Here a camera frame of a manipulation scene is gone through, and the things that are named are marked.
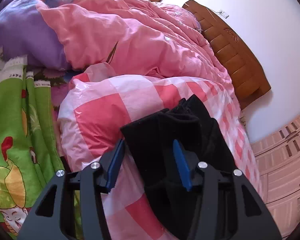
green cartoon cloth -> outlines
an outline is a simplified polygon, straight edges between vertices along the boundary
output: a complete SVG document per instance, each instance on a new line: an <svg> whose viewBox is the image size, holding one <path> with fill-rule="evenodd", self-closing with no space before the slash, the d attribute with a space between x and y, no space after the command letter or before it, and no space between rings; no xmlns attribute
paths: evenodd
<svg viewBox="0 0 300 240"><path fill-rule="evenodd" d="M53 130L50 82L34 81L26 57L0 50L0 222L15 239L35 200L63 169Z"/></svg>

black fabric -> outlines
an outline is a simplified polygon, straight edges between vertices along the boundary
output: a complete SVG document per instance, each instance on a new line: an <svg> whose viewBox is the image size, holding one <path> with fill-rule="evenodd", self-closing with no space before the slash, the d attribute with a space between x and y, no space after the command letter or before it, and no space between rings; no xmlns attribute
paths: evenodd
<svg viewBox="0 0 300 240"><path fill-rule="evenodd" d="M158 220L180 240L187 239L199 192L182 186L172 143L195 152L217 170L236 169L218 122L196 95L121 128L145 183L145 193Z"/></svg>

metal pin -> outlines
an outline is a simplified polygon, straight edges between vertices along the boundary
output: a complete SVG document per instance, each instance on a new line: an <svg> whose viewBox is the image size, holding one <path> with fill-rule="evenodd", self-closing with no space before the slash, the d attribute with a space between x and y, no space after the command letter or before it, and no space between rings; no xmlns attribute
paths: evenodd
<svg viewBox="0 0 300 240"><path fill-rule="evenodd" d="M208 167L208 164L205 163L205 162L199 162L198 167L201 168L201 169L205 169L206 167Z"/></svg>
<svg viewBox="0 0 300 240"><path fill-rule="evenodd" d="M234 174L235 176L240 177L240 176L242 175L242 171L236 169L236 170L233 171L233 174Z"/></svg>
<svg viewBox="0 0 300 240"><path fill-rule="evenodd" d="M90 167L95 170L100 167L100 163L98 163L98 162L91 163Z"/></svg>
<svg viewBox="0 0 300 240"><path fill-rule="evenodd" d="M65 174L65 171L64 171L64 170L58 170L57 173L56 173L56 175L57 175L58 177L62 177L64 174Z"/></svg>

checkered blanket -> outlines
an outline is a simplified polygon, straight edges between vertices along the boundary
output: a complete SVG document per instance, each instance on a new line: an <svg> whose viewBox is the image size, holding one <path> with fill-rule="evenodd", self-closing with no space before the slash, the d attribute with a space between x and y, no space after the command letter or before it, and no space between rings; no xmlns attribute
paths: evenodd
<svg viewBox="0 0 300 240"><path fill-rule="evenodd" d="M159 79L141 75L101 81L102 75L96 74L104 67L101 64L90 66L72 79L70 91L60 106L61 143L73 171L82 170L111 150L122 138L123 125L163 108L171 109L180 99L195 94L218 121L237 166L261 194L258 167L239 122L238 103L223 85L195 77ZM115 188L102 199L112 239L175 239L153 214L130 154L125 155Z"/></svg>

wooden headboard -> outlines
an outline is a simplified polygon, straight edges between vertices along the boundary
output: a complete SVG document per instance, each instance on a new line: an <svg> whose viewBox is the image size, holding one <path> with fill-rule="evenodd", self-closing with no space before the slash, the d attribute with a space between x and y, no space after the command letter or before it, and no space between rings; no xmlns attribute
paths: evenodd
<svg viewBox="0 0 300 240"><path fill-rule="evenodd" d="M228 70L241 109L267 93L271 87L262 66L243 40L219 16L194 0L183 8L193 13L217 59Z"/></svg>

